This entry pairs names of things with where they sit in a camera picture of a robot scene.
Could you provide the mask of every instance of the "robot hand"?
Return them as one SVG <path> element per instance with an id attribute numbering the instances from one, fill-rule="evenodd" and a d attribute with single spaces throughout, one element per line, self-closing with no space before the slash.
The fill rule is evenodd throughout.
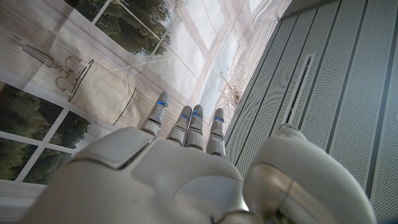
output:
<path id="1" fill-rule="evenodd" d="M 123 128 L 77 153 L 21 223 L 376 223 L 354 177 L 298 129 L 261 146 L 246 179 L 225 159 L 222 109 L 202 152 L 202 107 L 186 106 L 157 135 L 169 94 L 140 129 Z"/>

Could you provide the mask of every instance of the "gray metal panel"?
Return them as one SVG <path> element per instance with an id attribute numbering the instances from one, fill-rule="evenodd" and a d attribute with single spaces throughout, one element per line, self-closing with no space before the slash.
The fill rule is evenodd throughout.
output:
<path id="1" fill-rule="evenodd" d="M 264 94 L 266 94 L 264 91 L 267 89 L 277 63 L 282 56 L 282 51 L 293 29 L 296 18 L 297 17 L 292 17 L 291 19 L 287 19 L 280 25 L 275 41 L 272 44 L 264 65 L 259 72 L 259 77 L 254 83 L 252 92 L 249 93 L 248 101 L 246 102 L 246 105 L 238 118 L 235 129 L 228 141 L 226 157 L 233 164 L 236 163 L 244 142 L 250 132 L 251 125 L 260 107 L 261 100 L 263 99 Z"/>
<path id="2" fill-rule="evenodd" d="M 300 75 L 300 68 L 304 63 L 305 56 L 307 54 L 316 53 L 315 60 L 313 62 L 308 80 L 305 84 L 304 91 L 303 91 L 303 94 L 301 97 L 301 100 L 303 100 L 303 103 L 301 103 L 301 100 L 300 100 L 300 104 L 298 105 L 298 108 L 296 111 L 296 116 L 301 117 L 301 115 L 299 115 L 299 114 L 302 114 L 303 106 L 305 105 L 304 99 L 307 100 L 307 95 L 308 95 L 309 89 L 312 84 L 313 76 L 315 75 L 315 71 L 317 70 L 319 60 L 320 60 L 323 48 L 326 43 L 326 39 L 328 37 L 330 27 L 333 22 L 333 18 L 336 14 L 337 7 L 338 7 L 338 2 L 334 2 L 334 3 L 328 4 L 326 6 L 319 8 L 317 16 L 315 17 L 315 21 L 310 30 L 310 34 L 308 36 L 307 42 L 305 43 L 303 52 L 298 61 L 297 69 L 294 72 L 292 82 L 290 83 L 290 85 L 288 87 L 285 100 L 280 109 L 280 113 L 278 114 L 277 121 L 274 126 L 274 130 L 272 131 L 273 134 L 275 134 L 277 128 L 282 123 L 285 122 L 282 119 L 284 117 L 284 113 L 289 104 L 290 97 L 292 96 L 294 86 L 295 86 L 297 79 Z"/>
<path id="3" fill-rule="evenodd" d="M 302 113 L 307 102 L 308 94 L 310 93 L 313 78 L 317 72 L 318 64 L 325 48 L 325 44 L 331 29 L 331 25 L 336 15 L 336 10 L 339 2 L 333 2 L 329 5 L 319 8 L 315 22 L 312 25 L 311 33 L 308 36 L 307 43 L 305 44 L 303 54 L 299 61 L 299 65 L 303 64 L 306 54 L 316 53 L 315 60 L 313 61 L 312 68 L 308 74 L 308 79 L 305 82 L 300 101 L 298 102 L 296 113 L 292 124 L 298 126 Z"/>
<path id="4" fill-rule="evenodd" d="M 398 220 L 398 41 L 377 154 L 371 203 L 379 223 Z"/>
<path id="5" fill-rule="evenodd" d="M 272 45 L 272 43 L 273 43 L 273 41 L 275 39 L 276 33 L 279 30 L 280 24 L 281 24 L 281 22 L 278 22 L 276 24 L 275 29 L 274 29 L 271 37 L 269 38 L 268 43 L 267 43 L 267 45 L 265 47 L 265 50 L 262 53 L 261 58 L 260 58 L 260 60 L 259 60 L 259 62 L 257 64 L 257 67 L 254 70 L 253 75 L 250 78 L 250 81 L 249 81 L 246 89 L 244 90 L 241 99 L 239 100 L 238 104 L 236 105 L 236 108 L 235 108 L 235 111 L 234 111 L 234 115 L 232 116 L 232 119 L 231 119 L 231 122 L 229 123 L 228 129 L 225 132 L 224 140 L 225 140 L 225 144 L 226 145 L 228 144 L 229 137 L 231 137 L 231 134 L 232 134 L 233 129 L 234 129 L 235 125 L 236 125 L 236 122 L 238 122 L 238 118 L 239 118 L 239 115 L 241 114 L 241 112 L 243 110 L 243 106 L 244 106 L 246 100 L 248 100 L 251 88 L 254 85 L 254 81 L 258 77 L 258 74 L 260 72 L 262 64 L 264 63 L 264 61 L 266 59 L 266 56 L 268 54 L 268 51 L 271 48 L 271 45 Z"/>
<path id="6" fill-rule="evenodd" d="M 305 137 L 323 150 L 328 144 L 364 3 L 365 0 L 341 3 L 301 127 Z"/>
<path id="7" fill-rule="evenodd" d="M 369 0 L 330 155 L 366 188 L 391 51 L 397 1 Z"/>
<path id="8" fill-rule="evenodd" d="M 315 12 L 316 10 L 306 12 L 299 15 L 297 19 L 292 35 L 286 45 L 285 52 L 280 59 L 274 78 L 272 79 L 269 90 L 262 102 L 254 121 L 254 125 L 250 130 L 250 134 L 243 147 L 241 157 L 238 160 L 236 167 L 243 177 L 246 175 L 247 169 L 254 159 L 257 150 L 268 138 L 268 134 L 271 131 L 277 111 L 282 103 L 287 85 L 289 84 L 289 80 L 293 74 L 295 64 L 299 59 L 301 48 L 305 42 L 305 38 L 308 34 Z"/>

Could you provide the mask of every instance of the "tree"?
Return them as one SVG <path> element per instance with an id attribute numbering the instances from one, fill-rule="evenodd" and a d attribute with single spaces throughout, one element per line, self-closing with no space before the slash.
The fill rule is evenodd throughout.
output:
<path id="1" fill-rule="evenodd" d="M 73 0 L 67 0 L 67 3 L 74 6 L 87 19 L 92 17 L 93 9 L 97 9 L 103 2 L 102 0 L 80 0 L 76 5 L 71 1 Z M 158 38 L 163 37 L 166 28 L 162 22 L 170 18 L 170 11 L 163 0 L 121 0 L 121 2 Z M 157 37 L 116 1 L 109 4 L 96 22 L 96 26 L 120 46 L 134 54 L 142 53 L 148 57 L 159 43 Z M 169 34 L 165 35 L 163 41 L 165 44 L 170 44 Z M 165 50 L 166 46 L 162 44 L 155 54 L 163 54 Z"/>
<path id="2" fill-rule="evenodd" d="M 93 21 L 98 14 L 106 0 L 65 0 L 71 7 L 74 7 L 80 14 L 86 17 L 89 21 Z"/>
<path id="3" fill-rule="evenodd" d="M 90 124 L 81 116 L 69 112 L 50 140 L 50 143 L 75 149 L 76 143 L 85 138 L 85 133 L 87 133 L 88 125 Z"/>
<path id="4" fill-rule="evenodd" d="M 34 166 L 26 175 L 24 182 L 48 184 L 55 171 L 70 158 L 71 154 L 69 153 L 44 149 Z"/>
<path id="5" fill-rule="evenodd" d="M 37 96 L 1 83 L 0 130 L 27 138 L 43 140 L 62 108 Z M 84 138 L 90 122 L 69 112 L 58 128 L 52 142 L 75 148 Z M 37 146 L 0 138 L 0 179 L 14 180 L 35 152 Z M 47 183 L 51 174 L 70 154 L 46 149 L 31 171 L 28 182 Z"/>
<path id="6" fill-rule="evenodd" d="M 0 92 L 0 130 L 42 140 L 52 123 L 42 116 L 40 101 L 45 100 L 4 85 Z M 52 116 L 58 116 L 60 111 L 47 113 L 56 113 Z M 14 180 L 35 148 L 25 143 L 0 139 L 0 178 Z"/>

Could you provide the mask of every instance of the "robotic finger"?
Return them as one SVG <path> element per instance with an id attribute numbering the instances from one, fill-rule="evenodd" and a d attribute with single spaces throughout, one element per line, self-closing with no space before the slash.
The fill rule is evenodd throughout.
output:
<path id="1" fill-rule="evenodd" d="M 202 117 L 203 108 L 201 105 L 196 105 L 192 111 L 191 123 L 189 124 L 187 137 L 185 138 L 185 147 L 194 147 L 203 150 Z"/>
<path id="2" fill-rule="evenodd" d="M 226 158 L 223 125 L 224 125 L 224 110 L 218 108 L 214 113 L 213 124 L 211 125 L 210 128 L 210 135 L 209 135 L 206 153 Z"/>
<path id="3" fill-rule="evenodd" d="M 191 120 L 192 108 L 190 106 L 185 106 L 177 122 L 170 131 L 166 140 L 177 143 L 179 146 L 183 146 L 185 142 L 185 136 L 187 134 L 189 121 Z"/>
<path id="4" fill-rule="evenodd" d="M 162 125 L 164 114 L 166 114 L 169 98 L 170 95 L 167 92 L 160 94 L 148 118 L 141 125 L 141 130 L 155 136 L 156 138 L 159 133 L 160 126 Z"/>

